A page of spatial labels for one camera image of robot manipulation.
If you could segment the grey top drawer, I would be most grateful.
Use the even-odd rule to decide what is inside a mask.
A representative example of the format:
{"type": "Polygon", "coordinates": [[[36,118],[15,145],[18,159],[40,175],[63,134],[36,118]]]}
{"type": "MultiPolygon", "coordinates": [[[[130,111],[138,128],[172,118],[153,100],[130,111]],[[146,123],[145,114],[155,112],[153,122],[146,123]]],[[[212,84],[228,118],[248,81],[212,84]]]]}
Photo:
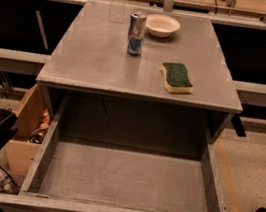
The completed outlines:
{"type": "Polygon", "coordinates": [[[205,124],[67,96],[5,212],[226,212],[205,124]]]}

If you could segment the grey drawer cabinet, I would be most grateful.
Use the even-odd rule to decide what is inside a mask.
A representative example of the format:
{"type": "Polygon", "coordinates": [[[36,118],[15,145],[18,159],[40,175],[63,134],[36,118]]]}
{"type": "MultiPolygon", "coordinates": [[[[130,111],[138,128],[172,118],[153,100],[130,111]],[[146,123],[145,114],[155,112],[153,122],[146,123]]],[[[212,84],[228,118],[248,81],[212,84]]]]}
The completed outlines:
{"type": "Polygon", "coordinates": [[[128,22],[108,19],[105,3],[89,2],[66,32],[37,80],[50,96],[69,95],[67,136],[199,157],[241,103],[212,23],[175,15],[181,28],[144,39],[127,53],[128,22]],[[168,93],[161,64],[182,63],[190,94],[168,93]]]}

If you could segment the green yellow sponge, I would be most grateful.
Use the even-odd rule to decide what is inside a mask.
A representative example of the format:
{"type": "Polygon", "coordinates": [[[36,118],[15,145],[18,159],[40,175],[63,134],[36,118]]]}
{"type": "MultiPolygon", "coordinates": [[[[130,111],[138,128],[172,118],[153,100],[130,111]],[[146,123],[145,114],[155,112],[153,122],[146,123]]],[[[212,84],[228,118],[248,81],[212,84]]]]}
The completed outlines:
{"type": "Polygon", "coordinates": [[[163,74],[163,85],[168,93],[190,94],[192,92],[193,85],[184,64],[165,62],[161,64],[160,70],[163,74]]]}

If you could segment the wooden box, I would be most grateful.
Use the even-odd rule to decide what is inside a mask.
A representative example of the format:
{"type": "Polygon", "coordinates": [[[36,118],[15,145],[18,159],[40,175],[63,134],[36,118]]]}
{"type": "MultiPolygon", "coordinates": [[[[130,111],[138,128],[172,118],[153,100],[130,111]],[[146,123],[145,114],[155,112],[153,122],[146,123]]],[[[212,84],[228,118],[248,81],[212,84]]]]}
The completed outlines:
{"type": "Polygon", "coordinates": [[[17,133],[5,150],[11,173],[23,177],[28,173],[52,121],[40,86],[34,85],[24,94],[15,114],[17,133]]]}

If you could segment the blue silver energy drink can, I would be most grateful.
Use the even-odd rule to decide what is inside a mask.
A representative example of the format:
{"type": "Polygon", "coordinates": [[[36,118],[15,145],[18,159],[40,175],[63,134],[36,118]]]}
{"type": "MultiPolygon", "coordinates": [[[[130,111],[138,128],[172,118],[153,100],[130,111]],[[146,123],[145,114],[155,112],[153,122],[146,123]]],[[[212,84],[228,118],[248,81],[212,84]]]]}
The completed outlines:
{"type": "Polygon", "coordinates": [[[145,25],[147,16],[144,12],[135,11],[131,14],[129,30],[128,30],[128,48],[129,55],[140,56],[145,25]]]}

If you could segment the white bowl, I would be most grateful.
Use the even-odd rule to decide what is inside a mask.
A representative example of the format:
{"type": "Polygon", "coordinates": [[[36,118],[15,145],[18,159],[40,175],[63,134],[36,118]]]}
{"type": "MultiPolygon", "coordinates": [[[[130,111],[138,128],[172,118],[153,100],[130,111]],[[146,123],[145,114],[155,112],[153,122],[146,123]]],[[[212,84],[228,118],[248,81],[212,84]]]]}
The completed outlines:
{"type": "Polygon", "coordinates": [[[146,28],[154,37],[168,38],[180,28],[180,23],[173,17],[162,14],[151,14],[146,19],[146,28]]]}

